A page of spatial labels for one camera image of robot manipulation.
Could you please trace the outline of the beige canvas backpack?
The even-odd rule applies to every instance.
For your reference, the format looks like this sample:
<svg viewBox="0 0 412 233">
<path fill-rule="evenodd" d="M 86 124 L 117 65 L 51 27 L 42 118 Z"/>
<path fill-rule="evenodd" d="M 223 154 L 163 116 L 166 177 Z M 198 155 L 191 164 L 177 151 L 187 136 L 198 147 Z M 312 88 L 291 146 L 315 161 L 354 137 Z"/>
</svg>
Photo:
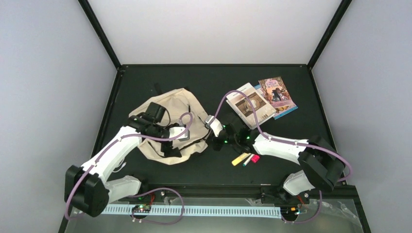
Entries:
<svg viewBox="0 0 412 233">
<path fill-rule="evenodd" d="M 149 98 L 129 117 L 146 136 L 138 149 L 149 160 L 175 165 L 207 148 L 207 113 L 185 88 Z"/>
</svg>

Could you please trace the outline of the coffee cover book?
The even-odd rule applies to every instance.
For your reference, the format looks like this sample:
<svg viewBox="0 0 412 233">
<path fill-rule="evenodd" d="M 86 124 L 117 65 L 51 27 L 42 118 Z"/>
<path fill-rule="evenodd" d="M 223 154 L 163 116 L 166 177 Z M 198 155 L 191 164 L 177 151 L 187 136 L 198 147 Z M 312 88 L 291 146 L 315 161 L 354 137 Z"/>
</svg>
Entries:
<svg viewBox="0 0 412 233">
<path fill-rule="evenodd" d="M 237 92 L 227 95 L 226 102 L 250 129 L 256 129 L 257 125 L 275 115 L 275 108 L 250 83 L 237 90 L 245 94 L 250 102 Z"/>
</svg>

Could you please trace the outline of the blue dog book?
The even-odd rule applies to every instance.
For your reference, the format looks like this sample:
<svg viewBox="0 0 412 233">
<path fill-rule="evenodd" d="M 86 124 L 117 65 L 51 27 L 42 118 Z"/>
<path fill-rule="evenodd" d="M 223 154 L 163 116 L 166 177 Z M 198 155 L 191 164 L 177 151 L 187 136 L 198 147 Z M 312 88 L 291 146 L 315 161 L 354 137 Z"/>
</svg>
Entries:
<svg viewBox="0 0 412 233">
<path fill-rule="evenodd" d="M 255 85 L 254 88 L 261 96 L 263 96 L 263 90 L 261 89 L 260 84 Z M 292 112 L 296 109 L 298 109 L 298 106 L 294 103 L 292 105 L 287 105 L 287 106 L 284 106 L 284 107 L 276 108 L 273 118 L 274 119 L 279 119 L 282 116 L 284 116 L 284 115 L 286 115 L 286 114 L 288 114 L 288 113 L 290 113 L 290 112 Z"/>
</svg>

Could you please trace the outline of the pink story book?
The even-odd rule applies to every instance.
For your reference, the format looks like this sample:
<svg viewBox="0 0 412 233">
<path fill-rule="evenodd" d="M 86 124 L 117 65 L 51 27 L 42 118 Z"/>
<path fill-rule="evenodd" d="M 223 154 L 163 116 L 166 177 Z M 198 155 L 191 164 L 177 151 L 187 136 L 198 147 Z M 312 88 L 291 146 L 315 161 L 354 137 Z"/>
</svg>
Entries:
<svg viewBox="0 0 412 233">
<path fill-rule="evenodd" d="M 281 77 L 259 80 L 258 83 L 263 90 L 263 97 L 274 109 L 294 103 Z"/>
</svg>

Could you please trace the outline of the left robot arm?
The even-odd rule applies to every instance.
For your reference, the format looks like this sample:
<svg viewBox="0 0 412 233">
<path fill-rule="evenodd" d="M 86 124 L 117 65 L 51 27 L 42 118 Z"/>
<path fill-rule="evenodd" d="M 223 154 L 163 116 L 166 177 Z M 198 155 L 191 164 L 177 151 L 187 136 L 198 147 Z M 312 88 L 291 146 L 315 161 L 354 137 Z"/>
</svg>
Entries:
<svg viewBox="0 0 412 233">
<path fill-rule="evenodd" d="M 106 206 L 124 197 L 136 195 L 141 181 L 130 175 L 109 181 L 110 175 L 123 159 L 144 139 L 172 142 L 189 138 L 193 114 L 185 112 L 178 123 L 160 126 L 167 111 L 151 102 L 146 112 L 132 115 L 109 143 L 81 166 L 72 165 L 65 174 L 65 218 L 72 220 L 68 208 L 73 206 L 92 217 L 100 215 Z"/>
</svg>

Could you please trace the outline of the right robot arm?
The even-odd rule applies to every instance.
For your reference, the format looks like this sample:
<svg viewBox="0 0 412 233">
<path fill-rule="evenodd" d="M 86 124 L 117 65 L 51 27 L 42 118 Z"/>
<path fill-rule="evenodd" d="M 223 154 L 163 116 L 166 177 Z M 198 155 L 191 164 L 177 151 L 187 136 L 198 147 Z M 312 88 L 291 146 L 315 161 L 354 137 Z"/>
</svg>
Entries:
<svg viewBox="0 0 412 233">
<path fill-rule="evenodd" d="M 312 189 L 331 192 L 346 167 L 319 136 L 301 140 L 278 137 L 251 130 L 236 119 L 223 124 L 214 116 L 208 116 L 204 124 L 212 131 L 208 139 L 216 151 L 231 145 L 240 153 L 273 156 L 300 166 L 277 189 L 277 198 L 282 203 L 290 203 L 297 195 Z"/>
</svg>

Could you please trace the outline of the yellow highlighter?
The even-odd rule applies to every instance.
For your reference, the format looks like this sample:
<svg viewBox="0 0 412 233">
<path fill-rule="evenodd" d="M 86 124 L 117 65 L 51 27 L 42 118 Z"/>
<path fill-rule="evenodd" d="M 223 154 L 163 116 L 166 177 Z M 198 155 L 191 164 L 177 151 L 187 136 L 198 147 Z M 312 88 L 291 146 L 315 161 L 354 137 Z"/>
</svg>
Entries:
<svg viewBox="0 0 412 233">
<path fill-rule="evenodd" d="M 240 162 L 242 162 L 243 160 L 247 159 L 250 155 L 251 155 L 251 153 L 242 153 L 242 154 L 239 155 L 237 158 L 235 158 L 234 160 L 232 160 L 231 164 L 232 164 L 233 166 L 237 166 Z"/>
</svg>

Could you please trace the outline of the teal white marker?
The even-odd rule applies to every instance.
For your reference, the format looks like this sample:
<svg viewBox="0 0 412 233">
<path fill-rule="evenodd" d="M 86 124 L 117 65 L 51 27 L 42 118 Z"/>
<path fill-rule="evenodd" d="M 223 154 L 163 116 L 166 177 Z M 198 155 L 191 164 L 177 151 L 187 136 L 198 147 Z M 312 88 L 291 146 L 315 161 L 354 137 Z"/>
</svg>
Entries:
<svg viewBox="0 0 412 233">
<path fill-rule="evenodd" d="M 254 157 L 254 154 L 250 154 L 250 155 L 246 158 L 246 160 L 243 162 L 242 166 L 247 166 L 253 157 Z"/>
</svg>

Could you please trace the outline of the pink black highlighter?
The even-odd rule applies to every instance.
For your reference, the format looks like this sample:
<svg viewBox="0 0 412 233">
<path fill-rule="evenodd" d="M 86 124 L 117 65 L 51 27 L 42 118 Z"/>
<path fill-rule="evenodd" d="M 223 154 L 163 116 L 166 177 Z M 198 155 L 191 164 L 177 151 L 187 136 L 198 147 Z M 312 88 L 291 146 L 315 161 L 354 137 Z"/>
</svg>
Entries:
<svg viewBox="0 0 412 233">
<path fill-rule="evenodd" d="M 259 159 L 260 159 L 260 156 L 257 155 L 257 154 L 254 154 L 251 158 L 251 162 L 257 163 L 259 161 Z"/>
</svg>

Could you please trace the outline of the small circuit board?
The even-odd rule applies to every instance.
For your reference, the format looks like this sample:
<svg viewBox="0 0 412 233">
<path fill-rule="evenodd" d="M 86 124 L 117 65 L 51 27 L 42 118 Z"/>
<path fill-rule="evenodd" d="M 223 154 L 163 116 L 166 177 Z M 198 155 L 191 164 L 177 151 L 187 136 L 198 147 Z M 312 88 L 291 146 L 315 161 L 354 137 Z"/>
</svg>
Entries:
<svg viewBox="0 0 412 233">
<path fill-rule="evenodd" d="M 148 214 L 151 211 L 152 206 L 149 204 L 140 204 L 132 208 L 132 214 Z"/>
</svg>

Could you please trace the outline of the black frame rail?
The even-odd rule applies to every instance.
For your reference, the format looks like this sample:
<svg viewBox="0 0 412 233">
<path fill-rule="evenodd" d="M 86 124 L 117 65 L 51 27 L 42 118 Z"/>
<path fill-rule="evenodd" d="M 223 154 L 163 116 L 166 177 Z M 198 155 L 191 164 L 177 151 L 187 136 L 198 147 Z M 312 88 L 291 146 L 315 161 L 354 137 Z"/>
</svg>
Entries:
<svg viewBox="0 0 412 233">
<path fill-rule="evenodd" d="M 369 233 L 371 228 L 355 186 L 333 192 L 311 190 L 282 201 L 275 188 L 249 186 L 182 186 L 113 204 L 279 207 L 281 219 L 217 216 L 83 216 L 62 220 L 60 233 Z"/>
</svg>

